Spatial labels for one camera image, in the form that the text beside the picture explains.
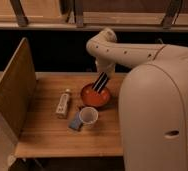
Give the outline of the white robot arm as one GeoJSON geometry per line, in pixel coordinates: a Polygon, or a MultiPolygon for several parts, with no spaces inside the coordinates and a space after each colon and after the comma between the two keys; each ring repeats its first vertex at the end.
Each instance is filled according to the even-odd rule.
{"type": "Polygon", "coordinates": [[[125,171],[188,171],[188,47],[125,44],[105,28],[86,49],[130,69],[118,100],[125,171]]]}

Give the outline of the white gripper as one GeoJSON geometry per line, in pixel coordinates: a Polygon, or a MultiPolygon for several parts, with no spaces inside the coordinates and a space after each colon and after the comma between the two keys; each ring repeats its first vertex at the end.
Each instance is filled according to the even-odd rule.
{"type": "Polygon", "coordinates": [[[109,78],[115,73],[116,64],[112,61],[104,60],[104,59],[96,59],[95,65],[97,69],[97,73],[101,75],[105,73],[109,78]]]}

